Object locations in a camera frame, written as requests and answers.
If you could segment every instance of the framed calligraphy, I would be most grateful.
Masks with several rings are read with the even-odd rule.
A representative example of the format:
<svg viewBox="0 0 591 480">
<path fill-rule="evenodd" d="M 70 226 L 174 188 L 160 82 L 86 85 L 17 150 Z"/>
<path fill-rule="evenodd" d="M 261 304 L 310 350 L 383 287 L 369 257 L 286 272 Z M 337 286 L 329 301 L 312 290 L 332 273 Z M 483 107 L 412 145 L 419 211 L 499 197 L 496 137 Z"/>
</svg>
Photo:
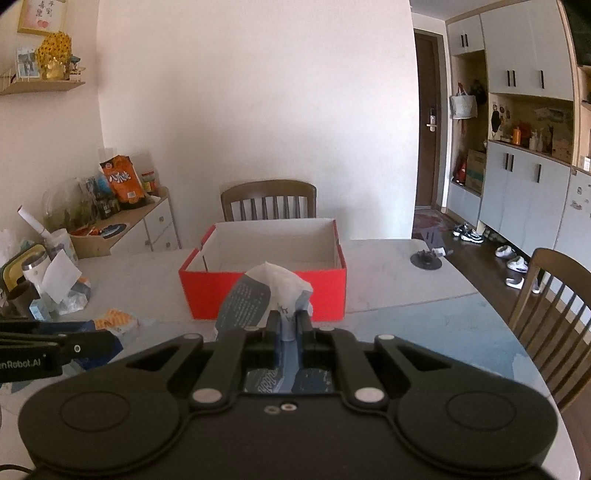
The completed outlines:
<svg viewBox="0 0 591 480">
<path fill-rule="evenodd" d="M 67 0 L 23 0 L 19 33 L 49 35 L 63 31 Z"/>
</svg>

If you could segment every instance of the wall shelf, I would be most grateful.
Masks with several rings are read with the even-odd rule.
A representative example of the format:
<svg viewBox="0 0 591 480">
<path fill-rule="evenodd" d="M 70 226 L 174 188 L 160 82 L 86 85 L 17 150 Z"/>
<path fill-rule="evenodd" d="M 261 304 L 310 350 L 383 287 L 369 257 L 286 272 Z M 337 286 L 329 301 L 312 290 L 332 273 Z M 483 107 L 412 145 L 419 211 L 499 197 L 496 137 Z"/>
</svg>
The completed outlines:
<svg viewBox="0 0 591 480">
<path fill-rule="evenodd" d="M 33 92 L 66 92 L 72 90 L 86 82 L 76 80 L 16 80 L 0 90 L 0 95 L 13 95 L 15 93 L 33 93 Z"/>
</svg>

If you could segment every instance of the plastic bag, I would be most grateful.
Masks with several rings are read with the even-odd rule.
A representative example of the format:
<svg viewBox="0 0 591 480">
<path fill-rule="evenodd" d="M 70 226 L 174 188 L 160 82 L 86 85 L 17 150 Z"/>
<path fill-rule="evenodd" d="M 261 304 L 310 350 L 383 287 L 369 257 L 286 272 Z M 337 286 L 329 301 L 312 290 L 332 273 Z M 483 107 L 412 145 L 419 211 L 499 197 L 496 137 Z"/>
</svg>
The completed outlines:
<svg viewBox="0 0 591 480">
<path fill-rule="evenodd" d="M 465 120 L 478 116 L 476 97 L 468 95 L 461 83 L 457 84 L 457 95 L 450 97 L 454 120 Z"/>
</svg>

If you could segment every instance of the drawer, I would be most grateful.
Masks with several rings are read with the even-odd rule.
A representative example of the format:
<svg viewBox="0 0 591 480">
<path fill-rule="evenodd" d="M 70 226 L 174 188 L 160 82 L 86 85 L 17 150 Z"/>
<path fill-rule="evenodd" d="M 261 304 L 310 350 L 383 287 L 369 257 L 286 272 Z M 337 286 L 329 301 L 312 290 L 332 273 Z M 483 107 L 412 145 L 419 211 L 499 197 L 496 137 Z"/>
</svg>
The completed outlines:
<svg viewBox="0 0 591 480">
<path fill-rule="evenodd" d="M 152 244 L 155 252 L 178 250 L 177 232 L 174 225 L 170 225 L 162 235 Z"/>
<path fill-rule="evenodd" d="M 170 212 L 168 199 L 163 200 L 160 205 L 146 215 L 144 220 L 150 241 L 154 243 L 173 222 L 173 214 Z"/>
<path fill-rule="evenodd" d="M 152 251 L 144 222 L 135 225 L 111 247 L 111 255 L 135 255 Z"/>
</svg>

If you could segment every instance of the shelf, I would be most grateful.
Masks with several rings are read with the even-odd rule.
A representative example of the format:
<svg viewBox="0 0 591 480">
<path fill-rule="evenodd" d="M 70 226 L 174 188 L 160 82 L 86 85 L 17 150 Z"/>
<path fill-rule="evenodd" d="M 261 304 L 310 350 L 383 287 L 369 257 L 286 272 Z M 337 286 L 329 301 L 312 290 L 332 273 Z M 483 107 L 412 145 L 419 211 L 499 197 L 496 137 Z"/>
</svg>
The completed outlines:
<svg viewBox="0 0 591 480">
<path fill-rule="evenodd" d="M 77 82 L 75 80 L 16 80 L 8 85 L 4 90 L 0 90 L 0 95 L 13 95 L 15 93 L 33 93 L 33 92 L 66 92 L 72 90 L 86 82 Z"/>
<path fill-rule="evenodd" d="M 519 146 L 514 145 L 512 143 L 501 142 L 499 140 L 489 140 L 489 143 L 498 143 L 499 145 L 504 145 L 506 147 L 511 147 L 511 148 L 516 149 L 516 150 L 521 150 L 523 152 L 527 152 L 527 153 L 531 153 L 531 154 L 534 154 L 534 155 L 538 155 L 539 157 L 547 158 L 548 160 L 555 161 L 556 163 L 562 163 L 562 165 L 566 165 L 568 167 L 572 167 L 572 165 L 570 163 L 565 162 L 564 160 L 559 160 L 558 158 L 550 157 L 549 155 L 546 155 L 546 154 L 544 154 L 542 152 L 536 152 L 536 151 L 530 150 L 529 148 L 519 147 Z"/>
</svg>

